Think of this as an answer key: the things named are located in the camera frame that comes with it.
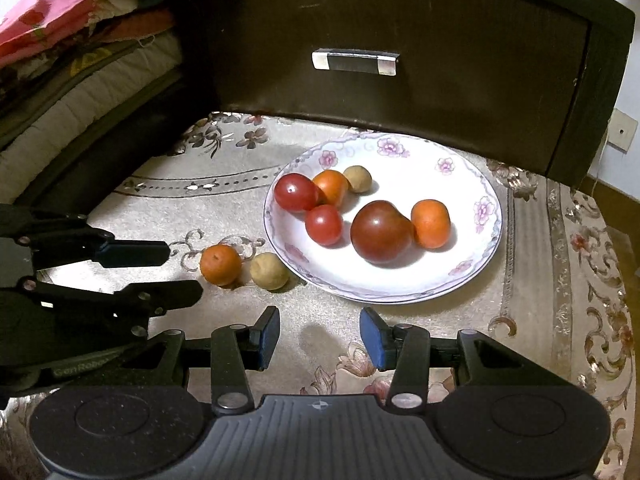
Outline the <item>tan round fruit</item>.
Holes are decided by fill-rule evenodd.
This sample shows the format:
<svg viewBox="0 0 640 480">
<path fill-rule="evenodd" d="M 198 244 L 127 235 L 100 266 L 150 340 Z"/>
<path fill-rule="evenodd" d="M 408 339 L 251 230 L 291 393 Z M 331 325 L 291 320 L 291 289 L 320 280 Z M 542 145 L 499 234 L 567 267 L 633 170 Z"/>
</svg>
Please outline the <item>tan round fruit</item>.
<svg viewBox="0 0 640 480">
<path fill-rule="evenodd" d="M 250 263 L 250 278 L 265 290 L 278 290 L 288 282 L 288 268 L 273 252 L 263 252 Z"/>
</svg>

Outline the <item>orange tangerine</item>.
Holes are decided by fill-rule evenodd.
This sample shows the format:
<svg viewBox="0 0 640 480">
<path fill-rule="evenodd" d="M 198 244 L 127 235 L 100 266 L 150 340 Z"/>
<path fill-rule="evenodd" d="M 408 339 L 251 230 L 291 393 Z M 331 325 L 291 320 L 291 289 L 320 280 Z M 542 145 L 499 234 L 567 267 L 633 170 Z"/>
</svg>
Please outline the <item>orange tangerine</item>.
<svg viewBox="0 0 640 480">
<path fill-rule="evenodd" d="M 447 207 L 439 200 L 420 200 L 411 211 L 416 242 L 425 249 L 444 247 L 451 234 Z"/>
<path fill-rule="evenodd" d="M 313 179 L 315 185 L 320 188 L 322 203 L 333 205 L 336 208 L 342 206 L 343 200 L 349 191 L 349 182 L 340 172 L 332 169 L 323 170 Z"/>
<path fill-rule="evenodd" d="M 210 284 L 231 285 L 242 272 L 242 259 L 231 246 L 217 244 L 203 250 L 200 271 Z"/>
</svg>

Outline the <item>grey quilted mattress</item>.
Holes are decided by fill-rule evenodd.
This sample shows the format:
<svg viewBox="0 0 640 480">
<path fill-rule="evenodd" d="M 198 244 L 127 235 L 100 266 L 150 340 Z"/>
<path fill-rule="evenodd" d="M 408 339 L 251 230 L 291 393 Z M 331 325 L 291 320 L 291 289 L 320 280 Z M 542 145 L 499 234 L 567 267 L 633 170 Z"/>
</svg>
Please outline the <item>grey quilted mattress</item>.
<svg viewBox="0 0 640 480">
<path fill-rule="evenodd" d="M 1 200 L 13 202 L 63 148 L 111 110 L 181 62 L 165 32 L 143 44 L 112 44 L 111 55 L 69 80 L 46 85 L 1 121 Z"/>
</svg>

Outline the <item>large dark red tomato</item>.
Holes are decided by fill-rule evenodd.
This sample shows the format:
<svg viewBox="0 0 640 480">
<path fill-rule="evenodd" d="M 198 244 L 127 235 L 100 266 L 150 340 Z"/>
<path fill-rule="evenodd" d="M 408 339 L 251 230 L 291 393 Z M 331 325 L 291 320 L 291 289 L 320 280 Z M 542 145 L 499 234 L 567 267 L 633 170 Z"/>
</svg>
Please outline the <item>large dark red tomato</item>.
<svg viewBox="0 0 640 480">
<path fill-rule="evenodd" d="M 350 241 L 364 260 L 390 263 L 413 242 L 413 225 L 392 203 L 374 200 L 363 206 L 352 220 Z"/>
</svg>

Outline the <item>small red tomato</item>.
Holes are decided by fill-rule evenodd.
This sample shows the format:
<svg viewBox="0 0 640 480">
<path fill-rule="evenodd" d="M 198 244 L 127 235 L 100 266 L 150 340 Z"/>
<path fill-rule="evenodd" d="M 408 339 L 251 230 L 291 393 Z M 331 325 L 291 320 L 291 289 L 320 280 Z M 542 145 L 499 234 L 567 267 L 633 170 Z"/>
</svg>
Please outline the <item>small red tomato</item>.
<svg viewBox="0 0 640 480">
<path fill-rule="evenodd" d="M 335 206 L 320 205 L 306 212 L 305 228 L 314 242 L 332 246 L 342 237 L 343 219 Z"/>
</svg>

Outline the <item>beige floral cloth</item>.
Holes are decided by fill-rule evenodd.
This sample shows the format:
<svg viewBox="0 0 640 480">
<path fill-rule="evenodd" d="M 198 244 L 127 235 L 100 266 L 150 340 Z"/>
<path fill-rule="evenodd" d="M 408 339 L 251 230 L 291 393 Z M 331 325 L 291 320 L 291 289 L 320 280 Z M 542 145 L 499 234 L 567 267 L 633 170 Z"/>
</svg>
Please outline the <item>beige floral cloth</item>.
<svg viewBox="0 0 640 480">
<path fill-rule="evenodd" d="M 593 394 L 612 424 L 596 476 L 624 478 L 634 426 L 634 334 L 612 240 L 592 198 L 501 162 L 388 132 L 240 113 L 212 113 L 189 128 L 160 118 L 150 122 L 153 129 L 145 125 L 114 141 L 122 162 L 114 159 L 98 170 L 98 177 L 124 170 L 118 187 L 99 191 L 89 184 L 79 198 L 100 203 L 89 216 L 93 226 L 122 237 L 166 240 L 168 263 L 130 271 L 78 263 L 47 271 L 46 281 L 75 285 L 78 278 L 78 286 L 100 292 L 133 281 L 201 281 L 200 252 L 221 242 L 249 259 L 283 248 L 295 269 L 335 275 L 341 285 L 364 280 L 366 294 L 374 285 L 429 288 L 445 285 L 445 278 L 470 278 L 478 260 L 472 253 L 484 255 L 489 235 L 499 234 L 494 258 L 471 281 L 445 296 L 380 306 L 380 312 L 394 322 L 420 324 L 434 337 L 476 328 Z M 153 155 L 129 170 L 123 157 L 134 154 L 134 141 Z M 292 162 L 307 150 L 314 156 Z M 285 226 L 277 234 L 291 235 L 271 243 L 262 210 L 270 184 L 289 162 L 309 177 L 323 169 L 368 168 L 380 189 L 374 196 L 352 195 L 344 203 L 348 221 L 375 198 L 409 214 L 422 197 L 419 181 L 431 185 L 435 191 L 424 196 L 446 203 L 459 243 L 440 254 L 418 252 L 412 266 L 386 270 L 376 270 L 352 248 L 323 249 L 306 240 L 302 222 L 293 217 L 288 222 L 300 233 Z M 250 375 L 256 399 L 270 391 L 338 396 L 367 390 L 383 396 L 393 373 L 377 372 L 367 357 L 358 335 L 359 304 L 333 295 L 337 288 L 314 286 L 311 274 L 301 280 L 294 275 L 290 288 L 276 294 L 243 272 L 246 283 L 235 289 L 203 282 L 203 299 L 153 321 L 152 334 L 177 326 L 186 336 L 207 336 L 218 326 L 249 321 L 274 302 L 282 332 L 268 370 Z"/>
</svg>

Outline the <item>red tomato far left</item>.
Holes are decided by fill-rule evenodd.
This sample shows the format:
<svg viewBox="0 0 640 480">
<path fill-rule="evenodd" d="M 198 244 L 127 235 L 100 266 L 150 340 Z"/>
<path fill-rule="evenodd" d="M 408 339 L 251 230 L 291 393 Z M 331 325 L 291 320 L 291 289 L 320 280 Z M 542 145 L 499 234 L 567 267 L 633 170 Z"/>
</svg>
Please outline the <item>red tomato far left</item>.
<svg viewBox="0 0 640 480">
<path fill-rule="evenodd" d="M 273 191 L 277 204 L 288 212 L 304 212 L 320 203 L 320 190 L 302 174 L 285 174 Z"/>
</svg>

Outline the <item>small tan fruit in plate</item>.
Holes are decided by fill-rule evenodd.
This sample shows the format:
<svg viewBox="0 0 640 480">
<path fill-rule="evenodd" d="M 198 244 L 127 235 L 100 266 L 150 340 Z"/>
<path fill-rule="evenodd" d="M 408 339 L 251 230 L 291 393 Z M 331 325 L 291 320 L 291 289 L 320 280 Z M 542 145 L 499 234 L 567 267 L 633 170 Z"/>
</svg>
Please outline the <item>small tan fruit in plate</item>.
<svg viewBox="0 0 640 480">
<path fill-rule="evenodd" d="M 370 192 L 372 186 L 372 176 L 363 166 L 350 166 L 343 171 L 347 179 L 350 190 L 356 194 L 366 194 Z"/>
</svg>

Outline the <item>orange tangerine in plate back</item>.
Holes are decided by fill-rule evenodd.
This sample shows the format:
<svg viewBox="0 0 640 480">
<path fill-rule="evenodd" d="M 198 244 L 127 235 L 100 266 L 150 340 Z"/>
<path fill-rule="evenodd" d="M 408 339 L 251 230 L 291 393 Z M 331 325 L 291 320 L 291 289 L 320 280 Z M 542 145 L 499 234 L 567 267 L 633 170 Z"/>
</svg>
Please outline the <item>orange tangerine in plate back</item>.
<svg viewBox="0 0 640 480">
<path fill-rule="evenodd" d="M 315 185 L 320 188 L 322 203 L 333 205 L 336 208 L 342 206 L 343 200 L 349 191 L 349 182 L 340 172 L 332 169 L 323 170 L 313 179 Z"/>
</svg>

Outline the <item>white floral plate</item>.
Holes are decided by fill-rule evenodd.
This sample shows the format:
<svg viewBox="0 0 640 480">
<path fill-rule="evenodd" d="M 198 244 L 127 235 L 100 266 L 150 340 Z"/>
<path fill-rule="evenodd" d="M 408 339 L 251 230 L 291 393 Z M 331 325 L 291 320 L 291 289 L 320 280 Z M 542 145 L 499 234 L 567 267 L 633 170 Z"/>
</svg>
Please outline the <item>white floral plate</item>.
<svg viewBox="0 0 640 480">
<path fill-rule="evenodd" d="M 341 205 L 285 205 L 294 181 L 367 171 L 367 192 Z M 268 191 L 264 225 L 283 263 L 308 283 L 366 304 L 412 304 L 461 287 L 483 271 L 500 243 L 502 211 L 480 170 L 431 141 L 360 133 L 323 143 L 282 168 Z"/>
</svg>

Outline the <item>pink fabric pile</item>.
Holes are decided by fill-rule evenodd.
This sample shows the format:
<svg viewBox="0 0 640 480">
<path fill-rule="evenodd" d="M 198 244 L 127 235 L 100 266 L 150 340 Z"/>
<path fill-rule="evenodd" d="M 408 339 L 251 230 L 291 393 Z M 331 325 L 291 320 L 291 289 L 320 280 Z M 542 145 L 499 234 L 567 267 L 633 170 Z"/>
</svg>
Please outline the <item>pink fabric pile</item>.
<svg viewBox="0 0 640 480">
<path fill-rule="evenodd" d="M 1 66 L 33 58 L 77 36 L 97 42 L 148 38 L 174 24 L 139 0 L 20 0 L 1 20 Z"/>
</svg>

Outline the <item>dark wooden nightstand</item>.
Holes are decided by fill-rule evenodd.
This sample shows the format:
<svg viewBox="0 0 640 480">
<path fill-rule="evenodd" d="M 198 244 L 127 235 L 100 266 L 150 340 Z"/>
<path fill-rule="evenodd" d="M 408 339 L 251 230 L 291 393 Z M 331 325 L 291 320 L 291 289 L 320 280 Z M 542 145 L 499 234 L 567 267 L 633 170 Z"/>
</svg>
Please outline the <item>dark wooden nightstand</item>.
<svg viewBox="0 0 640 480">
<path fill-rule="evenodd" d="M 196 110 L 412 133 L 579 183 L 634 36 L 615 0 L 181 0 Z M 395 77 L 315 70 L 317 49 L 399 54 Z"/>
</svg>

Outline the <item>white wall socket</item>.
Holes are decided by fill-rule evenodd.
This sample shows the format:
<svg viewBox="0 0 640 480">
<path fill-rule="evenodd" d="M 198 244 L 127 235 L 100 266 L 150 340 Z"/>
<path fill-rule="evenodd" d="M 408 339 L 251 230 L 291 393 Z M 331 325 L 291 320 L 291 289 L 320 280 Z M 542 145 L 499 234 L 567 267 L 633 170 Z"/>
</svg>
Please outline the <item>white wall socket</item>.
<svg viewBox="0 0 640 480">
<path fill-rule="evenodd" d="M 608 121 L 608 145 L 627 153 L 637 128 L 638 122 L 634 118 L 616 108 Z"/>
</svg>

